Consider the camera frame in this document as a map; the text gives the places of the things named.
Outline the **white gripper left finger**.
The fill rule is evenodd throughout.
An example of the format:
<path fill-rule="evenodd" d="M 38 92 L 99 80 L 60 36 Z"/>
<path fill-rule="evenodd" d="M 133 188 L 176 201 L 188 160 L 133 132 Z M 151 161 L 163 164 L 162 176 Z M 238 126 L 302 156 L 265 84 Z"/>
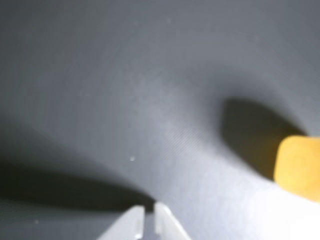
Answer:
<path fill-rule="evenodd" d="M 145 207 L 135 205 L 123 213 L 98 240 L 140 240 L 144 234 Z"/>

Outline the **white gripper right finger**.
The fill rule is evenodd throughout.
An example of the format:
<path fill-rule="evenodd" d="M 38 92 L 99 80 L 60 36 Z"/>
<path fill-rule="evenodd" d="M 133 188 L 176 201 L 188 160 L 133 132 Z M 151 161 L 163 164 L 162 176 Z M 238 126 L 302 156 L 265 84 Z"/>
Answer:
<path fill-rule="evenodd" d="M 161 240 L 191 240 L 181 223 L 164 203 L 154 204 L 154 217 L 155 233 Z"/>

